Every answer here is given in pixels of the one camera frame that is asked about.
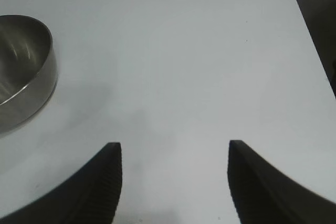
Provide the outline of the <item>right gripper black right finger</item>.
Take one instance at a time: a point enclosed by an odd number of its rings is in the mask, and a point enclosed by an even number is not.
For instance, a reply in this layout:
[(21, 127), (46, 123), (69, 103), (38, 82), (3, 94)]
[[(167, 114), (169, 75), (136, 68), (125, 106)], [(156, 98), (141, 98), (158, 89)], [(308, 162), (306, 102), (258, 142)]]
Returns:
[(241, 223), (335, 223), (335, 203), (283, 174), (244, 141), (229, 143), (227, 179)]

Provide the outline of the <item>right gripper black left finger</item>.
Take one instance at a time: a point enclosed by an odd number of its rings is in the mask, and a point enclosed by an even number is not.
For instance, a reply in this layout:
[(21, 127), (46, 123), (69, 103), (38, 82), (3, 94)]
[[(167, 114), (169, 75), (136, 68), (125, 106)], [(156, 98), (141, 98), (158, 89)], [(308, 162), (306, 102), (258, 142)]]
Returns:
[(66, 181), (1, 223), (112, 223), (121, 189), (121, 145), (107, 143)]

